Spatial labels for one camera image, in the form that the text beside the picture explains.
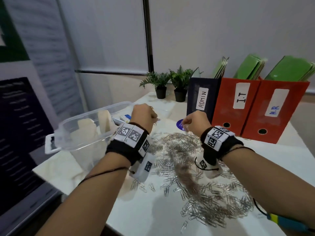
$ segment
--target transparent plastic box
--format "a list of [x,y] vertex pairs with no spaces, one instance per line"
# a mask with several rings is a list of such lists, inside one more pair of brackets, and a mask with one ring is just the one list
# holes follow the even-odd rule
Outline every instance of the transparent plastic box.
[[45,147],[51,145],[51,138],[54,137],[56,148],[50,151],[45,149],[45,152],[69,151],[82,169],[89,172],[104,156],[110,136],[117,127],[114,125],[105,131],[100,126],[99,113],[108,110],[112,118],[119,119],[120,116],[131,115],[133,106],[132,102],[116,103],[62,121],[54,134],[46,137]]

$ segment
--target purple sticker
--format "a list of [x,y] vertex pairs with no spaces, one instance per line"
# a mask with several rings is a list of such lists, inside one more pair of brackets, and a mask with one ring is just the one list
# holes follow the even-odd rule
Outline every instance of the purple sticker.
[[183,121],[183,119],[178,120],[178,122],[176,123],[176,126],[177,126],[180,130],[185,131],[185,129],[183,128],[183,125],[181,124],[182,121]]

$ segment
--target hand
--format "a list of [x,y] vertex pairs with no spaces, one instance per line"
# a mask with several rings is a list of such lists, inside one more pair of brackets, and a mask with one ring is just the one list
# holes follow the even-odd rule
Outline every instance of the hand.
[[206,113],[199,110],[185,117],[181,124],[183,125],[184,128],[187,128],[188,131],[191,131],[198,137],[201,137],[203,132],[207,128],[211,127],[211,124],[209,123]]
[[157,114],[153,108],[146,103],[134,106],[131,114],[130,122],[138,123],[141,127],[145,128],[151,133],[153,124],[157,121]]

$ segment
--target round hole on binder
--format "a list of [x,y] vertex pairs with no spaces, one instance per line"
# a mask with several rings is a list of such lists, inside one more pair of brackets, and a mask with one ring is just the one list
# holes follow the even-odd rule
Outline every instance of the round hole on binder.
[[258,133],[264,135],[264,134],[267,133],[267,130],[264,129],[264,128],[262,128],[262,129],[259,129],[259,130],[258,130]]
[[229,127],[231,126],[231,124],[229,124],[228,122],[225,122],[225,123],[223,123],[223,126],[224,126],[225,128],[229,128]]

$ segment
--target artificial plant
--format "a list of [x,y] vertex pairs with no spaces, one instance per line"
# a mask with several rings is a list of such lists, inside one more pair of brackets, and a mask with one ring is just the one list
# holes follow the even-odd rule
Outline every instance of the artificial plant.
[[187,90],[189,84],[189,78],[193,74],[192,69],[183,70],[182,66],[179,66],[179,69],[175,72],[172,70],[170,71],[171,81],[174,87],[177,90]]
[[145,88],[146,84],[153,84],[155,88],[164,87],[169,80],[170,75],[168,73],[149,72],[147,77],[141,81],[139,87],[143,86]]

